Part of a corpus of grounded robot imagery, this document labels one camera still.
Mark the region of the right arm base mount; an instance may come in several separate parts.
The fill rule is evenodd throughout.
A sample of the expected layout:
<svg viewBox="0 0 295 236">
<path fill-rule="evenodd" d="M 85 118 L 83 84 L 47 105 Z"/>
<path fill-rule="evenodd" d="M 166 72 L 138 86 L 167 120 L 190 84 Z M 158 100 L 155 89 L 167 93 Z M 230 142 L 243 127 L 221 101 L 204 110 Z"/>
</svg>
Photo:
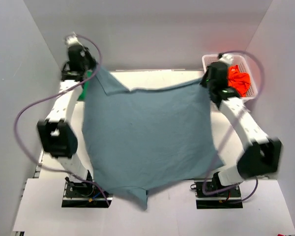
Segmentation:
<svg viewBox="0 0 295 236">
<path fill-rule="evenodd" d="M 243 208 L 239 186 L 221 193 L 207 196 L 202 192 L 203 183 L 203 181 L 196 181 L 190 185 L 190 190 L 195 192 L 197 209 Z"/>
</svg>

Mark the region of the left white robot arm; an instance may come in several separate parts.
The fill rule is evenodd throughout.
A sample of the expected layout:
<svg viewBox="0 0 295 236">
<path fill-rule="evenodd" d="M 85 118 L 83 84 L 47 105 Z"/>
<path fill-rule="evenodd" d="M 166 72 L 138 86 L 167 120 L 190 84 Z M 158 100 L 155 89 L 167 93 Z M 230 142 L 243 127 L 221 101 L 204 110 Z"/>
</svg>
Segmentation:
<svg viewBox="0 0 295 236">
<path fill-rule="evenodd" d="M 92 177 L 77 155 L 78 139 L 71 128 L 71 118 L 83 92 L 87 72 L 96 67 L 89 49 L 73 33 L 65 38 L 68 61 L 61 70 L 59 94 L 45 119 L 37 123 L 37 131 L 45 153 L 55 159 L 67 173 L 68 187 L 83 196 L 94 191 Z"/>
</svg>

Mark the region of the blue-grey t-shirt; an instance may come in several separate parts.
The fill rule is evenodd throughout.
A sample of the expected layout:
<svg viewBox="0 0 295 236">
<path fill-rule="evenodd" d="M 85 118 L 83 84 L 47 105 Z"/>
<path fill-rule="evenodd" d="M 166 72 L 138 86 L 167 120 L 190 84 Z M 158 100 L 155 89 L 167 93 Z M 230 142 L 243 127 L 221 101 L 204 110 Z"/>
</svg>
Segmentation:
<svg viewBox="0 0 295 236">
<path fill-rule="evenodd" d="M 146 209 L 150 190 L 222 167 L 212 163 L 210 104 L 200 79 L 130 91 L 101 68 L 88 83 L 82 126 L 94 180 Z"/>
</svg>

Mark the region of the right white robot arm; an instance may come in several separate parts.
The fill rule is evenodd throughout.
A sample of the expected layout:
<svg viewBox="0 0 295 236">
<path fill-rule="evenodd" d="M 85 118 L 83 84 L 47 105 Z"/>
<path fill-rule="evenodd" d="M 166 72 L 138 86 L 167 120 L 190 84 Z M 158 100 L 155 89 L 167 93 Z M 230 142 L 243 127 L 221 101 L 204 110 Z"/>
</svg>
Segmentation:
<svg viewBox="0 0 295 236">
<path fill-rule="evenodd" d="M 229 64 L 211 63 L 201 85 L 208 89 L 210 99 L 228 119 L 231 131 L 238 135 L 243 154 L 237 163 L 213 175 L 213 192 L 224 196 L 231 185 L 258 176 L 275 174 L 279 169 L 282 143 L 270 138 L 254 121 L 236 89 L 228 85 Z"/>
</svg>

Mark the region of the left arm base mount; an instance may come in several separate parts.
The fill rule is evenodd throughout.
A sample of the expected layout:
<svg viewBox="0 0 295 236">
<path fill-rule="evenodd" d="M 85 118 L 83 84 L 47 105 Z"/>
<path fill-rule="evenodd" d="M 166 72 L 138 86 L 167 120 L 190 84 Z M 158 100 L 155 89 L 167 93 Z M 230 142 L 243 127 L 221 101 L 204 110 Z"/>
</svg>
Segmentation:
<svg viewBox="0 0 295 236">
<path fill-rule="evenodd" d="M 108 208 L 113 196 L 89 183 L 72 182 L 65 178 L 62 208 Z"/>
</svg>

